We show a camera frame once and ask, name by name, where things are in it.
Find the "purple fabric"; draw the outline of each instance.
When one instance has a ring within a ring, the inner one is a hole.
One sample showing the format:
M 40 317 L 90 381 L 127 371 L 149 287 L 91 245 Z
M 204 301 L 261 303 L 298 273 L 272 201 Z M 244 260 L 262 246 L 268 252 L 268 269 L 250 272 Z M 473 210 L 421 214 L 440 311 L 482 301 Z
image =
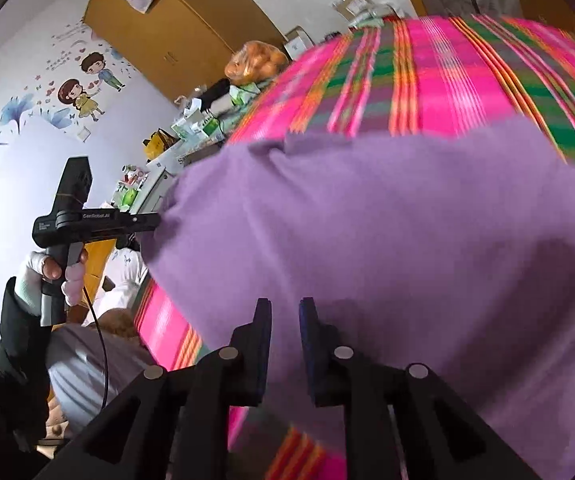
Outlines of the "purple fabric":
M 465 138 L 293 136 L 183 173 L 143 240 L 210 348 L 272 300 L 265 405 L 343 449 L 306 393 L 298 303 L 384 364 L 424 362 L 544 479 L 575 473 L 575 167 L 524 118 Z

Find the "cartoon couple decal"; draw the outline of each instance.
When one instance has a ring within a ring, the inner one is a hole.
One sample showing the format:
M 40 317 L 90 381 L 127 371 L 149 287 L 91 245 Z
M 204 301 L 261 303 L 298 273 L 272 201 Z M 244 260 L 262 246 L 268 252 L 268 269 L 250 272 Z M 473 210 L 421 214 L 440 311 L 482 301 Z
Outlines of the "cartoon couple decal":
M 93 52 L 89 54 L 81 62 L 81 70 L 90 75 L 98 75 L 99 79 L 105 82 L 112 88 L 117 89 L 119 92 L 125 86 L 121 81 L 114 77 L 111 70 L 105 68 L 105 59 L 103 54 Z M 94 115 L 95 112 L 103 115 L 105 112 L 99 108 L 99 104 L 90 99 L 90 97 L 97 95 L 99 90 L 88 94 L 81 83 L 77 79 L 68 79 L 58 89 L 58 100 L 65 105 L 73 105 L 79 111 L 80 118 L 91 116 L 96 122 L 99 118 Z

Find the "bed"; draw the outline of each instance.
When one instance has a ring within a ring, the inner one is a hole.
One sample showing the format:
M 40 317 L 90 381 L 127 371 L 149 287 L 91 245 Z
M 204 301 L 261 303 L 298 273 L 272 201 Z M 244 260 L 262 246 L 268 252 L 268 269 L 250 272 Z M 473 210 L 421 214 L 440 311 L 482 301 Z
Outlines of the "bed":
M 516 113 L 575 161 L 575 40 L 526 20 L 421 18 L 363 28 L 310 49 L 258 98 L 229 142 L 289 132 L 455 138 Z M 138 331 L 168 370 L 192 365 L 207 351 L 179 307 L 151 280 L 138 301 Z M 246 415 L 232 410 L 233 478 L 237 472 L 268 480 L 344 478 L 340 456 L 263 410 Z M 248 452 L 253 448 L 256 455 Z

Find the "wooden wardrobe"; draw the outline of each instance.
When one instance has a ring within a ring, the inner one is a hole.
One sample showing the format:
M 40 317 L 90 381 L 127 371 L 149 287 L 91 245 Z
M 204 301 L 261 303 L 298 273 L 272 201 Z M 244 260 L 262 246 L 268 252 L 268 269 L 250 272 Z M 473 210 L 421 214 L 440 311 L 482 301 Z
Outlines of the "wooden wardrobe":
M 171 101 L 224 77 L 246 41 L 284 42 L 253 0 L 154 0 L 146 14 L 125 0 L 90 0 L 84 22 Z

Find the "human hand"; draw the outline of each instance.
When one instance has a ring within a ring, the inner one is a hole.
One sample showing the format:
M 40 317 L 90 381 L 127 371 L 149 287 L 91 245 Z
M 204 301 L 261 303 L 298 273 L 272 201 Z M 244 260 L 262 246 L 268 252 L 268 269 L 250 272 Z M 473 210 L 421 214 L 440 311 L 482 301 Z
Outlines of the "human hand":
M 81 301 L 84 286 L 85 262 L 88 253 L 81 251 L 79 261 L 66 269 L 66 280 L 61 290 L 69 306 Z M 19 306 L 28 314 L 39 317 L 41 314 L 41 282 L 43 277 L 58 280 L 61 277 L 61 267 L 45 253 L 32 251 L 21 264 L 14 285 L 14 294 Z

